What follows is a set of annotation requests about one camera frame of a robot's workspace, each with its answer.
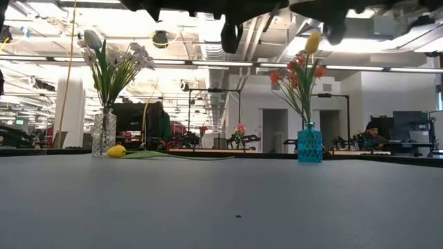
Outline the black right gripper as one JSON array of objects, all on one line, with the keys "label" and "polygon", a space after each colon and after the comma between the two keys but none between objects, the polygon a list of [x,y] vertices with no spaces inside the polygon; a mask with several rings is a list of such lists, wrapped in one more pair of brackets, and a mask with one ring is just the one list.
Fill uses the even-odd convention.
[{"label": "black right gripper", "polygon": [[161,8],[212,14],[214,19],[225,18],[220,33],[221,47],[226,53],[234,54],[243,33],[243,23],[268,12],[275,12],[289,5],[288,0],[119,0],[129,10],[146,10],[155,22],[159,20]]}]

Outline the white blossom spray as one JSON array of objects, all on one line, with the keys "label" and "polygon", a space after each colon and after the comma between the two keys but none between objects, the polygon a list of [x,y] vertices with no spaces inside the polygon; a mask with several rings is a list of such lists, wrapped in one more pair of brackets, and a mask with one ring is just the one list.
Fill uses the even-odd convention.
[{"label": "white blossom spray", "polygon": [[105,52],[106,80],[104,81],[103,107],[109,109],[119,93],[145,68],[153,70],[153,58],[144,46],[132,42],[126,50],[108,46]]},{"label": "white blossom spray", "polygon": [[90,67],[92,78],[93,78],[93,87],[97,91],[99,102],[102,108],[105,107],[102,99],[102,73],[100,68],[100,63],[98,60],[98,56],[96,55],[96,50],[87,45],[87,42],[84,39],[78,40],[78,46],[82,49],[82,57],[86,64]]}]

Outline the white artificial tulip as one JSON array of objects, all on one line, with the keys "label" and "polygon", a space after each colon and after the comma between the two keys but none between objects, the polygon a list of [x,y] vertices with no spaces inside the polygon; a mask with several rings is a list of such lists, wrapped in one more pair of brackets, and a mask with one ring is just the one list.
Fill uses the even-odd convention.
[{"label": "white artificial tulip", "polygon": [[87,45],[96,50],[96,55],[98,56],[98,60],[100,63],[101,73],[102,73],[102,99],[105,107],[103,109],[108,109],[109,104],[107,103],[108,90],[109,86],[109,77],[107,75],[108,68],[106,63],[106,42],[102,42],[99,36],[93,30],[85,30],[84,31],[84,40],[87,42]]}]

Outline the orange blossom spray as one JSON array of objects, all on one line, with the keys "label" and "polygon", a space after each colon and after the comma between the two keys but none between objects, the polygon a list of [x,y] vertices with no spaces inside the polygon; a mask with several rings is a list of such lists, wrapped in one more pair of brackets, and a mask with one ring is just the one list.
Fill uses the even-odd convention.
[{"label": "orange blossom spray", "polygon": [[275,70],[270,75],[271,86],[277,86],[279,93],[272,93],[284,100],[302,119],[303,123],[311,122],[311,94],[325,74],[326,69],[316,59],[310,66],[310,54],[299,52],[287,64],[286,69]]}]

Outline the yellow artificial tulip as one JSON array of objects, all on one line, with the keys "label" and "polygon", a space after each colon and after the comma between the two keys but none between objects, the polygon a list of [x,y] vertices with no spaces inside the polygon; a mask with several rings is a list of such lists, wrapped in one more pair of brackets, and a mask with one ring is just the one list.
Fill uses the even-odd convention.
[{"label": "yellow artificial tulip", "polygon": [[156,157],[172,157],[186,160],[229,160],[234,159],[234,156],[227,156],[221,158],[196,157],[196,156],[179,156],[174,154],[167,154],[158,151],[127,151],[122,145],[116,145],[106,151],[106,156],[109,158],[124,158],[124,159],[146,159]]},{"label": "yellow artificial tulip", "polygon": [[314,87],[315,79],[314,79],[314,73],[318,66],[318,59],[315,59],[313,61],[313,64],[311,68],[307,68],[308,66],[308,60],[311,55],[313,55],[317,50],[320,43],[320,34],[314,33],[310,35],[310,37],[307,40],[307,43],[305,44],[305,52],[307,54],[307,61],[305,64],[305,76],[304,76],[304,82],[303,82],[303,103],[302,107],[304,109],[304,115],[305,115],[305,122],[311,122],[311,92]]}]

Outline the clear cut-glass vase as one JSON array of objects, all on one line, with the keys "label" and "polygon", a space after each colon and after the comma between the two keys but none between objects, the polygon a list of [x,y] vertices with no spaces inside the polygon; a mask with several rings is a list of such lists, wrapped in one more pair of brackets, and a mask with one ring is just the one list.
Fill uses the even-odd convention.
[{"label": "clear cut-glass vase", "polygon": [[117,117],[112,113],[113,109],[101,109],[94,116],[92,135],[92,154],[105,156],[108,149],[116,143]]}]

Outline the long ceiling light strip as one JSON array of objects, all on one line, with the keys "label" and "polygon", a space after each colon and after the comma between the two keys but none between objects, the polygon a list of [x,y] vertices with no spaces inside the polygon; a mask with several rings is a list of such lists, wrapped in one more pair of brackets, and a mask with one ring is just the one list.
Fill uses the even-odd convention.
[{"label": "long ceiling light strip", "polygon": [[[43,62],[43,63],[84,63],[82,57],[42,57],[26,55],[0,55],[0,61],[11,62]],[[230,61],[206,61],[188,59],[154,59],[154,65],[158,67],[171,66],[209,66],[209,67],[253,67],[253,68],[286,68],[286,64],[267,62],[230,62]],[[326,70],[332,71],[367,71],[383,73],[420,73],[420,74],[443,74],[443,68],[411,68],[411,67],[382,67],[382,66],[344,66],[323,65]]]}]

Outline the black computer monitor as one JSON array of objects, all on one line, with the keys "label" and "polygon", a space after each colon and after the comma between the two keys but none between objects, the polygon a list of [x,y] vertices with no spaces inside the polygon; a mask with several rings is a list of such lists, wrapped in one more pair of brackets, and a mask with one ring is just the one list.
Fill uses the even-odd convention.
[{"label": "black computer monitor", "polygon": [[[154,126],[159,123],[159,116],[154,113],[154,104],[150,103],[146,109],[145,121],[147,130],[155,130]],[[115,103],[111,106],[112,113],[116,115],[116,131],[142,131],[143,112],[145,104],[143,103]]]}]

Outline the person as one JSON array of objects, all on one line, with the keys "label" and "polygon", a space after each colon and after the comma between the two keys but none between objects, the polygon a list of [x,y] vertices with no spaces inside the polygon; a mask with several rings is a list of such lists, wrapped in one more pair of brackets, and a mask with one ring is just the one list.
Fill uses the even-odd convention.
[{"label": "person", "polygon": [[360,133],[357,138],[361,150],[379,149],[388,142],[387,139],[379,135],[378,127],[373,121],[367,124],[366,130]]},{"label": "person", "polygon": [[152,137],[158,138],[159,149],[166,149],[167,143],[172,138],[170,116],[165,112],[163,104],[160,101],[154,103],[152,111],[154,114]]}]

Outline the white pillar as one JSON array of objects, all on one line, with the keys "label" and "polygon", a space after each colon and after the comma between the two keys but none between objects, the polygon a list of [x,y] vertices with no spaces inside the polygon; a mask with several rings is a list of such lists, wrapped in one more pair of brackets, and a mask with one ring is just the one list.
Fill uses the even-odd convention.
[{"label": "white pillar", "polygon": [[55,138],[61,135],[61,148],[81,147],[84,133],[86,91],[79,73],[65,74],[57,82],[55,101]]}]

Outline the grey doorway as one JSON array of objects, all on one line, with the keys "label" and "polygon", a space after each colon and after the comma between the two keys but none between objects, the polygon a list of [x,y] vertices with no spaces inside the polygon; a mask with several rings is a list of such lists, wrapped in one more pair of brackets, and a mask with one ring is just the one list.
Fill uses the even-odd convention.
[{"label": "grey doorway", "polygon": [[284,141],[288,138],[288,110],[262,110],[262,151],[268,154],[286,154]]}]

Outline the blue-grey table mat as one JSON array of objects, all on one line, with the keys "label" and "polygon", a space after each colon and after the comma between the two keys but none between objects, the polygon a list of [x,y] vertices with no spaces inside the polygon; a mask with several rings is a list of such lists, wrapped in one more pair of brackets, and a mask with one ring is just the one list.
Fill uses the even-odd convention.
[{"label": "blue-grey table mat", "polygon": [[0,249],[443,249],[443,169],[0,158]]}]

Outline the dark desk monitor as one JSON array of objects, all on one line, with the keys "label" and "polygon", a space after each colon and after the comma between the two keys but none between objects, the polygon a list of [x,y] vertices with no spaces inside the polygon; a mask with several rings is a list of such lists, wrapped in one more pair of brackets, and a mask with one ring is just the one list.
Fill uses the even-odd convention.
[{"label": "dark desk monitor", "polygon": [[390,139],[399,142],[428,142],[429,124],[426,111],[394,111]]}]

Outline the silver ventilation duct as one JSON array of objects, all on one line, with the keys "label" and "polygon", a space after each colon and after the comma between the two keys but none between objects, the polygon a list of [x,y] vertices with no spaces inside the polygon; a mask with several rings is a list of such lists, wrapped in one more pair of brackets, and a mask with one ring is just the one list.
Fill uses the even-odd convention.
[{"label": "silver ventilation duct", "polygon": [[[226,53],[221,45],[221,31],[223,20],[201,17],[199,19],[199,41],[201,54],[204,60],[224,61]],[[206,81],[207,89],[220,89],[222,87],[224,71],[221,69],[209,69]]]}]

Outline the black workstation frame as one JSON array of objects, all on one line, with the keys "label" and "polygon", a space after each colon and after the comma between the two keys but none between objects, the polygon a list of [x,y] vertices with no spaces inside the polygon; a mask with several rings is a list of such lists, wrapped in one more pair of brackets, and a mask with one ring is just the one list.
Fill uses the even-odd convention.
[{"label": "black workstation frame", "polygon": [[346,94],[332,94],[332,93],[312,93],[311,96],[316,96],[318,98],[345,98],[346,99],[346,118],[347,118],[347,150],[351,150],[351,130],[350,130],[350,96]]},{"label": "black workstation frame", "polygon": [[189,89],[188,91],[188,131],[199,130],[207,127],[206,133],[216,133],[213,138],[213,149],[231,149],[229,139],[226,137],[229,123],[229,100],[237,102],[237,122],[242,119],[242,91],[239,89]]}]

